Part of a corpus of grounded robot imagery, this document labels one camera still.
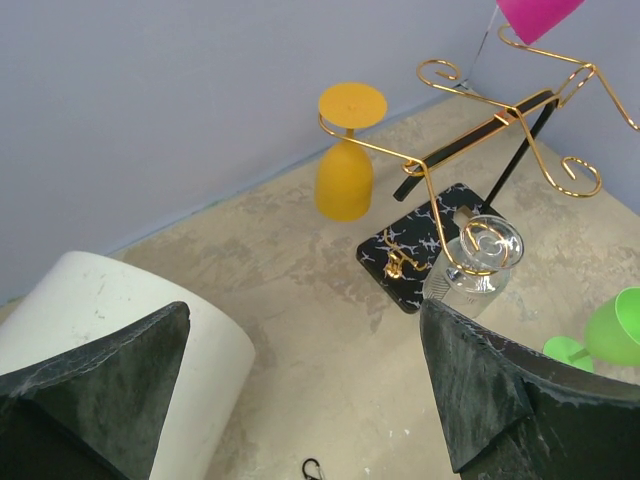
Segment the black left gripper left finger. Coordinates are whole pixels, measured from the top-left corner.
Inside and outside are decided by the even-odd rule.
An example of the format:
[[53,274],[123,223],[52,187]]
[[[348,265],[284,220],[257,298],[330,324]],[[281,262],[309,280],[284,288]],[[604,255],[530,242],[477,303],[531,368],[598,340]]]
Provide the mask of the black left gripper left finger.
[[149,478],[189,332],[176,301],[2,374],[2,478]]

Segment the pink plastic wine glass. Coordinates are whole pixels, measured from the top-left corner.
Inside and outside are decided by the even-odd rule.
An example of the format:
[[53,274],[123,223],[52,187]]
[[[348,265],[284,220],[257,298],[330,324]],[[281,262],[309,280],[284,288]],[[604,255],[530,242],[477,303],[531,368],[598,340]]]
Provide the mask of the pink plastic wine glass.
[[526,45],[539,40],[583,3],[583,0],[496,1],[516,36]]

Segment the clear glass wine glass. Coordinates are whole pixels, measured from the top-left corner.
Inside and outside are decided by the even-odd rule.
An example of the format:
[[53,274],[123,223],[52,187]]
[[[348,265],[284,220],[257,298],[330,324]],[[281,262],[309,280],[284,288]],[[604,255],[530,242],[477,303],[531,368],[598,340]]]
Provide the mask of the clear glass wine glass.
[[423,298],[475,318],[505,289],[523,254],[523,239],[510,222],[475,216],[440,252],[424,281]]

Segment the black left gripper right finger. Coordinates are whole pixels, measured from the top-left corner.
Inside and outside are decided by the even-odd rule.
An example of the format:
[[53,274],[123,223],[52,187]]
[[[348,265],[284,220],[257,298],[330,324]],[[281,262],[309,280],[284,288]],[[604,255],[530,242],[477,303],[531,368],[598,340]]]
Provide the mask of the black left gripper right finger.
[[421,342],[463,479],[636,479],[638,386],[565,365],[438,300]]

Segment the orange plastic wine glass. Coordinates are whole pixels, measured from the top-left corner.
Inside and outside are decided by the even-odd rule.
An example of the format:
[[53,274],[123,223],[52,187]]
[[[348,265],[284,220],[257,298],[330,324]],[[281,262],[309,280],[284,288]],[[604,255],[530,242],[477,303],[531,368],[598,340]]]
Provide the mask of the orange plastic wine glass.
[[359,129],[379,123],[387,112],[384,95],[358,82],[339,83],[326,89],[318,101],[323,120],[345,130],[319,162],[315,181],[315,205],[334,221],[350,222],[370,208],[374,170],[365,149],[350,140]]

